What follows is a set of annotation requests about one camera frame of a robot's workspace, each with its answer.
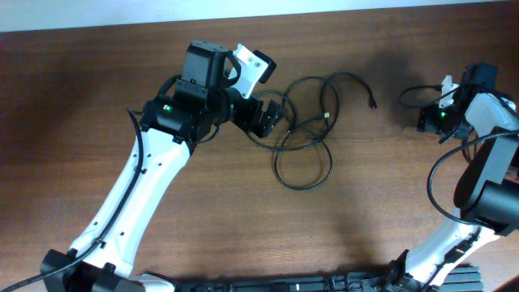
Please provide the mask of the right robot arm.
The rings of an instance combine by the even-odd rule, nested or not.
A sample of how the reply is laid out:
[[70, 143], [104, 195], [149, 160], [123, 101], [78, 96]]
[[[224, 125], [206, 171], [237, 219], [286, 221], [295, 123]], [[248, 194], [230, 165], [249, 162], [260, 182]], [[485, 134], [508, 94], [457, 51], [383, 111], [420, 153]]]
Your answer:
[[[362, 291], [478, 291], [482, 286], [462, 262], [479, 248], [518, 229], [518, 113], [505, 93], [495, 90], [498, 69], [485, 62], [465, 68], [461, 81], [446, 76], [440, 97], [420, 106], [417, 128], [454, 138], [461, 145], [445, 153], [427, 177], [427, 196], [445, 222], [421, 245], [391, 261], [387, 273], [357, 277]], [[433, 180], [441, 164], [471, 146], [476, 150], [453, 195], [455, 209], [441, 208]]]

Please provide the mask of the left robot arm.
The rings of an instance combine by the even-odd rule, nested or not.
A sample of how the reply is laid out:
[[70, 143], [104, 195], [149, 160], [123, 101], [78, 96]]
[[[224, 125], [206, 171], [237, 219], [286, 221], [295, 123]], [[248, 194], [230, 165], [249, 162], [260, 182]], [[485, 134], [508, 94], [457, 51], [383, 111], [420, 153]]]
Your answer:
[[276, 63], [243, 45], [192, 41], [182, 73], [168, 78], [142, 111], [131, 115], [135, 143], [122, 172], [89, 225], [67, 252], [49, 251], [40, 272], [14, 290], [43, 281], [48, 291], [173, 292], [155, 273], [132, 274], [139, 244], [165, 191], [210, 132], [231, 122], [268, 136], [283, 118], [275, 101], [253, 97]]

